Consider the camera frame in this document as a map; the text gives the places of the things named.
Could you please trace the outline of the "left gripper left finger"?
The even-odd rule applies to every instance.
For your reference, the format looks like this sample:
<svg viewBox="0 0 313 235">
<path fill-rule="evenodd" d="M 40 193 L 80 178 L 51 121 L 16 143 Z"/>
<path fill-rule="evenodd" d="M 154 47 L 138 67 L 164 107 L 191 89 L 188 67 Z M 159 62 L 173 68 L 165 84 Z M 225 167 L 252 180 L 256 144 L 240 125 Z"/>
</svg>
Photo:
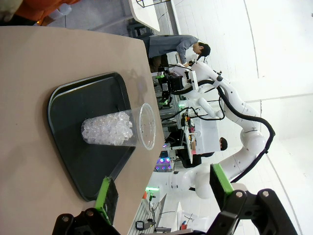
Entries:
<svg viewBox="0 0 313 235">
<path fill-rule="evenodd" d="M 64 213 L 56 218 L 53 235 L 118 235 L 113 226 L 118 192 L 113 178 L 105 177 L 93 207 L 78 216 Z"/>
</svg>

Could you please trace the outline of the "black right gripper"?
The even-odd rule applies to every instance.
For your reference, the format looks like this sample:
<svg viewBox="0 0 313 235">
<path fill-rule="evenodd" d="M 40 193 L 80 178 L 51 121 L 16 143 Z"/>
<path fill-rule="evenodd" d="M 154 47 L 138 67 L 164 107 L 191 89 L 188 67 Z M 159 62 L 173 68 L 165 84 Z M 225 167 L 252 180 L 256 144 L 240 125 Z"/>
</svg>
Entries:
<svg viewBox="0 0 313 235">
<path fill-rule="evenodd" d="M 171 91 L 180 91 L 184 88 L 183 76 L 171 74 L 169 67 L 159 67 L 157 70 L 157 79 L 167 77 L 168 82 L 161 84 L 162 94 L 159 104 L 162 107 L 169 107 L 172 102 Z"/>
</svg>

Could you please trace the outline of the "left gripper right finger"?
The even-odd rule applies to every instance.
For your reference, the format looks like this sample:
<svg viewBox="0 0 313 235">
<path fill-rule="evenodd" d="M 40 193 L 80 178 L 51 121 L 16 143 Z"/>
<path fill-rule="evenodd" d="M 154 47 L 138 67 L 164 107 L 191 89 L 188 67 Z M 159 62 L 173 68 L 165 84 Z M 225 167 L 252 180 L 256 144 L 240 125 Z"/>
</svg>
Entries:
<svg viewBox="0 0 313 235">
<path fill-rule="evenodd" d="M 250 220 L 261 235 L 297 234 L 275 191 L 266 188 L 252 194 L 234 189 L 219 164 L 210 165 L 210 186 L 221 211 L 208 235 L 232 235 L 240 220 Z"/>
</svg>

